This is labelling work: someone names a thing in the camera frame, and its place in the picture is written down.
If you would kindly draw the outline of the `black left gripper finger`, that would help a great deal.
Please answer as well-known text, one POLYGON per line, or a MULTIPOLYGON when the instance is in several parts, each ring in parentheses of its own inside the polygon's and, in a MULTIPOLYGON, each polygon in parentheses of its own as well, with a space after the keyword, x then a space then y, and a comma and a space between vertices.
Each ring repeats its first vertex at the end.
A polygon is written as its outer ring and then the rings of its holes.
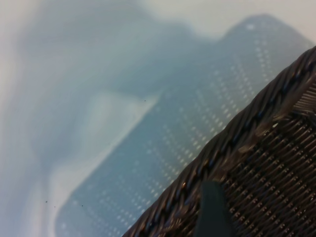
POLYGON ((228 237, 230 223, 224 193, 219 183, 208 181, 202 185, 200 204, 194 236, 228 237))

